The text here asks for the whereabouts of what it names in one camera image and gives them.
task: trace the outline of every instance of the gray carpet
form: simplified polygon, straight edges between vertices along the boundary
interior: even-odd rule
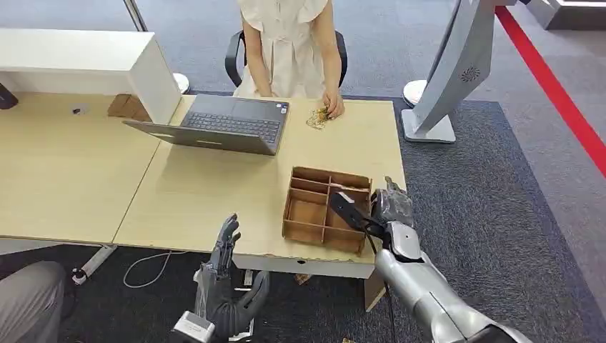
[[[393,100],[399,113],[404,104]],[[452,118],[456,144],[401,140],[424,249],[463,299],[534,342],[604,342],[604,319],[499,104],[466,101]],[[72,268],[93,251],[23,252],[4,257],[0,269],[7,274],[40,259]],[[192,305],[192,272],[205,257],[176,255],[156,284],[123,287],[127,266],[152,252],[118,249],[80,290],[61,341],[166,342],[170,326]],[[155,275],[161,262],[135,269],[132,282]],[[398,301],[394,310],[399,342],[420,342]],[[300,287],[292,275],[274,273],[256,333],[260,342],[389,342],[388,318],[384,299],[364,313],[360,280],[313,277]]]

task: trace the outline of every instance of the gray pants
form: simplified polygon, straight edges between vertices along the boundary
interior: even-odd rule
[[[0,342],[56,343],[65,271],[31,264],[0,281]]]

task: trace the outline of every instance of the black chair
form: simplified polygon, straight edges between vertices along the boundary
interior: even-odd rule
[[[337,35],[337,48],[339,49],[339,55],[341,56],[341,79],[339,80],[339,87],[343,83],[345,74],[347,73],[347,50],[345,49],[345,40],[343,35],[338,31],[335,31]],[[244,31],[240,31],[235,34],[229,41],[229,47],[227,48],[227,55],[225,56],[225,71],[227,75],[232,79],[232,82],[238,87],[242,83],[242,77],[238,73],[236,67],[236,58],[238,57],[238,50],[240,49],[240,41],[244,45],[244,65],[247,65],[246,59],[246,40],[244,40]]]

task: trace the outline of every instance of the white dress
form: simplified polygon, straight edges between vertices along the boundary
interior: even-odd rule
[[[327,0],[238,0],[244,20],[261,32],[263,61],[274,96],[321,98],[322,54],[312,22]],[[234,96],[260,97],[246,66]]]

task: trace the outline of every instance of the laptop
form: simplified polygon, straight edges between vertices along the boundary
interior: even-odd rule
[[[172,144],[275,155],[289,104],[198,94],[181,126],[123,121]]]

